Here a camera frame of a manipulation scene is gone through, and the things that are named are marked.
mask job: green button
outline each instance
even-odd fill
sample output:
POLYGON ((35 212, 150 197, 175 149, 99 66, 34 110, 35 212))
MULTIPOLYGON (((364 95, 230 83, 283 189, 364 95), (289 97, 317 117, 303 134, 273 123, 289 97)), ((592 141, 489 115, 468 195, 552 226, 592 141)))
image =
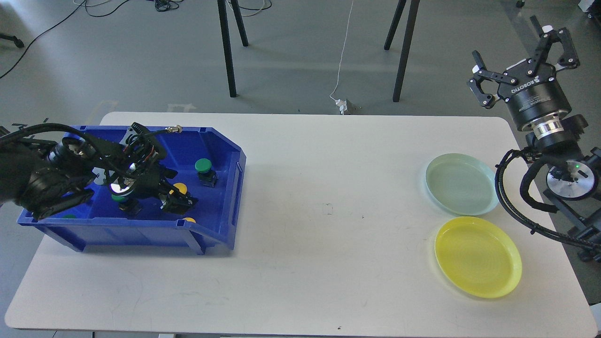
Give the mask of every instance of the green button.
POLYGON ((119 203, 127 201, 127 197, 125 197, 125 196, 117 196, 117 195, 111 194, 111 198, 113 199, 113 201, 119 202, 119 203))
POLYGON ((194 169, 201 174, 206 174, 211 170, 213 164, 208 158, 201 158, 194 163, 194 169))

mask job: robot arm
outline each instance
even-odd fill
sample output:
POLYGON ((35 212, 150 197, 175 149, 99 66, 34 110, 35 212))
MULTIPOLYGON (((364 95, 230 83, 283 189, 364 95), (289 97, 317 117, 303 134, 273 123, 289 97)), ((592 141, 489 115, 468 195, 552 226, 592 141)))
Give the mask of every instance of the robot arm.
POLYGON ((583 260, 595 258, 601 262, 601 212, 597 210, 588 218, 582 217, 566 203, 589 197, 601 200, 601 150, 595 148, 589 156, 582 154, 578 141, 588 123, 581 115, 567 117, 572 107, 557 81, 557 72, 580 65, 578 55, 567 28, 555 30, 551 26, 541 27, 534 16, 531 21, 540 38, 537 47, 529 58, 506 68, 502 73, 487 70, 480 53, 472 53, 476 66, 468 86, 480 106, 490 109, 503 100, 516 129, 530 132, 526 135, 528 147, 509 151, 497 165, 497 195, 505 210, 529 227, 531 233, 540 233, 556 241, 582 247, 585 254, 581 255, 581 259, 586 256, 583 260), (547 63, 547 58, 551 46, 557 42, 561 43, 563 53, 558 62, 551 65, 547 63), (497 93, 485 93, 481 88, 483 81, 497 83, 497 93), (518 157, 530 164, 520 184, 521 197, 534 209, 564 213, 575 224, 570 235, 534 223, 511 204, 504 191, 502 176, 509 162, 518 157), (543 167, 548 169, 544 194, 553 204, 535 201, 528 194, 531 182, 543 167))
POLYGON ((159 198, 163 211, 183 214, 198 199, 167 181, 177 172, 160 164, 166 151, 155 137, 181 131, 176 126, 150 132, 134 123, 115 143, 57 123, 11 134, 0 127, 0 203, 12 200, 41 220, 88 201, 94 191, 87 186, 94 181, 116 196, 159 198), (27 138, 50 131, 69 134, 59 143, 27 138))

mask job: plate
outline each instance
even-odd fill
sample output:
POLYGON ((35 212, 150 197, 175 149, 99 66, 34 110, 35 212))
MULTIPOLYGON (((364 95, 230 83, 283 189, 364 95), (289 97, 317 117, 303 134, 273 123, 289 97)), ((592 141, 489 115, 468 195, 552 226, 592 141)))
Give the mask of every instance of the plate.
POLYGON ((457 215, 482 215, 499 203, 492 169, 464 154, 432 160, 426 169, 426 186, 440 207, 457 215))
POLYGON ((522 278, 522 259, 503 230, 477 217, 457 217, 442 226, 435 253, 442 272, 461 290, 499 298, 522 278))

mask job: blue plastic bin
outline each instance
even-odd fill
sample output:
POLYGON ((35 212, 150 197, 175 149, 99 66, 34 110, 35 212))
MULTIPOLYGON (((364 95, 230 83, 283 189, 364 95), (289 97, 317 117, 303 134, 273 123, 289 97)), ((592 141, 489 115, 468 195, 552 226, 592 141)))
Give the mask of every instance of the blue plastic bin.
MULTIPOLYGON (((75 128, 119 142, 128 127, 75 128)), ((156 131, 164 127, 148 129, 156 131)), ((213 128, 183 128, 180 134, 156 137, 168 153, 161 163, 178 172, 169 181, 184 183, 192 196, 198 198, 198 203, 185 215, 162 212, 158 199, 146 198, 139 201, 140 213, 131 216, 119 210, 107 187, 92 184, 90 188, 95 193, 89 202, 40 221, 23 210, 17 222, 36 227, 75 251, 83 251, 88 245, 155 245, 190 247, 197 254, 204 254, 207 247, 216 244, 233 250, 246 164, 242 149, 213 128), (198 180, 194 163, 199 158, 208 158, 213 163, 219 177, 214 188, 203 186, 198 180), (196 223, 184 217, 191 217, 196 223)))

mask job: gray floor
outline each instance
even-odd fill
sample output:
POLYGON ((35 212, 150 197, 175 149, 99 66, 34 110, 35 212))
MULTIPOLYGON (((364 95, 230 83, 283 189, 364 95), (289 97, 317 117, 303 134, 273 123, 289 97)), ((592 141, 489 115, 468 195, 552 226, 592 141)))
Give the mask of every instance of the gray floor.
MULTIPOLYGON (((258 6, 260 0, 240 0, 258 6)), ((181 9, 158 13, 148 1, 132 0, 114 14, 89 17, 80 8, 63 24, 40 37, 22 62, 0 79, 0 125, 36 124, 45 119, 65 124, 97 124, 111 111, 189 111, 266 114, 336 114, 329 98, 337 78, 350 0, 273 0, 273 7, 245 18, 250 46, 243 48, 229 11, 239 97, 228 95, 221 33, 215 1, 185 1, 181 9)), ((423 1, 400 103, 392 88, 403 30, 390 51, 382 49, 396 0, 355 0, 340 85, 333 95, 349 99, 365 115, 474 115, 508 119, 503 104, 480 108, 465 85, 478 49, 492 70, 527 57, 535 45, 528 18, 566 26, 582 66, 558 79, 573 107, 591 125, 583 136, 585 152, 601 146, 597 107, 601 102, 601 30, 577 7, 578 0, 423 1)), ((90 9, 106 13, 119 4, 90 9)), ((65 18, 75 5, 60 1, 0 1, 0 32, 27 45, 65 18)), ((400 26, 404 26, 406 14, 400 26)), ((0 41, 0 73, 21 55, 0 41)), ((556 60, 558 52, 551 53, 556 60)), ((516 138, 524 145, 523 134, 516 138)), ((41 239, 22 229, 0 209, 0 312, 3 314, 41 239)), ((555 226, 569 228, 561 215, 555 226)), ((590 303, 601 301, 600 265, 581 263, 567 253, 590 303)), ((0 337, 90 337, 86 332, 19 331, 0 324, 0 337)), ((156 337, 155 334, 98 333, 97 337, 156 337)))

